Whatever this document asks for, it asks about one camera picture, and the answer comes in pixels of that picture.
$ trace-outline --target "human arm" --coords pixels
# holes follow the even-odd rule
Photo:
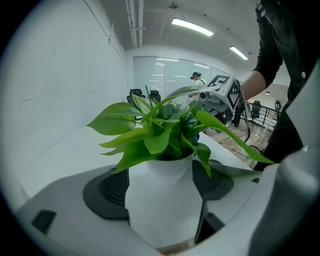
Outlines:
[[[260,13],[256,12],[260,34],[260,50],[255,69],[241,83],[246,101],[261,93],[273,82],[279,67],[283,63],[274,39],[272,25],[266,17],[261,17]]]

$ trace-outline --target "potted plant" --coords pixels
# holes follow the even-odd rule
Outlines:
[[[114,149],[102,155],[123,152],[116,173],[147,162],[157,179],[175,182],[183,176],[195,153],[211,176],[208,166],[211,151],[196,138],[206,127],[227,133],[253,160],[272,164],[272,161],[246,145],[217,118],[202,110],[197,101],[192,101],[187,107],[170,102],[176,97],[209,90],[210,87],[181,87],[161,102],[133,94],[137,108],[126,102],[111,104],[87,126],[103,135],[119,135],[100,144],[103,148]]]
[[[115,173],[146,163],[146,174],[141,174],[145,166],[137,168],[137,174],[128,172],[130,185],[125,193],[125,209],[130,227],[154,248],[190,239],[197,230],[203,200],[192,173],[186,170],[196,154],[208,176],[212,176],[208,165],[211,151],[196,138],[205,127],[227,133],[252,159],[272,163],[202,110],[197,101],[186,107],[171,101],[210,89],[182,87],[161,102],[133,94],[137,108],[126,102],[111,104],[87,125],[103,135],[119,135],[100,144],[113,149],[102,155],[123,152]]]

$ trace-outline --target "black sleeve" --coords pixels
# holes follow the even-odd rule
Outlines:
[[[266,17],[261,17],[257,10],[256,17],[259,25],[260,51],[254,71],[259,71],[263,75],[268,87],[275,79],[283,60],[276,45],[270,22]]]

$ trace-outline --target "cap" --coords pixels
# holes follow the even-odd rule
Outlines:
[[[193,72],[192,76],[190,77],[190,79],[194,79],[195,76],[198,76],[200,77],[201,76],[201,73],[198,73],[198,72]]]

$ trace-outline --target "ceiling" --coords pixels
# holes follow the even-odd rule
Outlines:
[[[131,49],[133,46],[125,0],[100,1],[110,21],[114,22],[114,32],[120,43],[125,50]],[[196,51],[221,59],[239,74],[249,73],[256,66],[259,53],[260,36],[255,12],[257,1],[175,0],[178,8],[170,9],[172,0],[144,0],[143,26],[146,29],[143,31],[142,44]],[[138,21],[138,0],[135,0],[135,10]],[[207,37],[172,25],[173,18],[195,23],[214,32],[214,35]],[[230,46],[237,47],[249,60],[242,60],[229,49]],[[279,73],[280,77],[288,77],[285,67]]]

